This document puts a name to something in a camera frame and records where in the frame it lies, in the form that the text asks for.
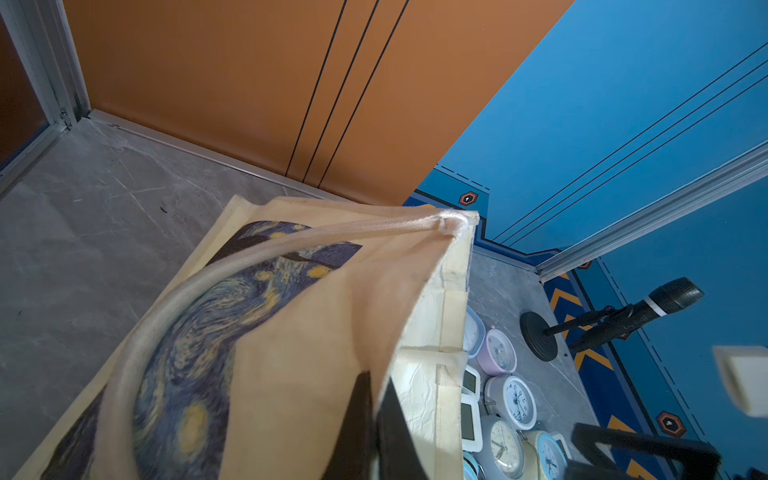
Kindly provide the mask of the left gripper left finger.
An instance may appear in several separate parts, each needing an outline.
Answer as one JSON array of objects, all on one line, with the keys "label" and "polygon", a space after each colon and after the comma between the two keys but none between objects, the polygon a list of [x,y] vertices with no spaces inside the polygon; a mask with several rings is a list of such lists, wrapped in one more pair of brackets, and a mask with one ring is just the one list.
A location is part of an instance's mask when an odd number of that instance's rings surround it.
[{"label": "left gripper left finger", "polygon": [[336,444],[322,479],[369,479],[373,453],[371,378],[369,372],[362,372],[356,378]]}]

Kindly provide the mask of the blue cream twin-bell clock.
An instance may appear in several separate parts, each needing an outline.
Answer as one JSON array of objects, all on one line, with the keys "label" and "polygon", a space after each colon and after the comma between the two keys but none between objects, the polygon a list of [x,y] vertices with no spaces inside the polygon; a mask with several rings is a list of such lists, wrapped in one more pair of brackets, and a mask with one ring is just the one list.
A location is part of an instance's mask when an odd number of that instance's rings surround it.
[{"label": "blue cream twin-bell clock", "polygon": [[482,469],[476,458],[469,452],[463,453],[463,479],[482,480]]}]

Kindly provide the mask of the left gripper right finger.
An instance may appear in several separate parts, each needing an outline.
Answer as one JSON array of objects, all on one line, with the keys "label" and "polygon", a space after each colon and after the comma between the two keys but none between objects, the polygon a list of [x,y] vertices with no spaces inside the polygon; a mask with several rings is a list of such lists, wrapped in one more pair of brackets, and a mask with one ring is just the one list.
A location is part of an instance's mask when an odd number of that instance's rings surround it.
[{"label": "left gripper right finger", "polygon": [[379,478],[427,480],[392,381],[385,389],[376,428]]}]

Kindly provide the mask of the cream canvas bag starry print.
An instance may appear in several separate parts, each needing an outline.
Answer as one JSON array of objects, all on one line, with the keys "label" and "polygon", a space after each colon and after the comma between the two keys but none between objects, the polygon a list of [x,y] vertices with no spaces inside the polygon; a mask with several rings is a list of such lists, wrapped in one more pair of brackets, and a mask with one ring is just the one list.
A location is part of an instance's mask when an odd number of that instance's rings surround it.
[{"label": "cream canvas bag starry print", "polygon": [[18,471],[322,479],[357,376],[394,383],[428,479],[462,471],[474,211],[234,197]]}]

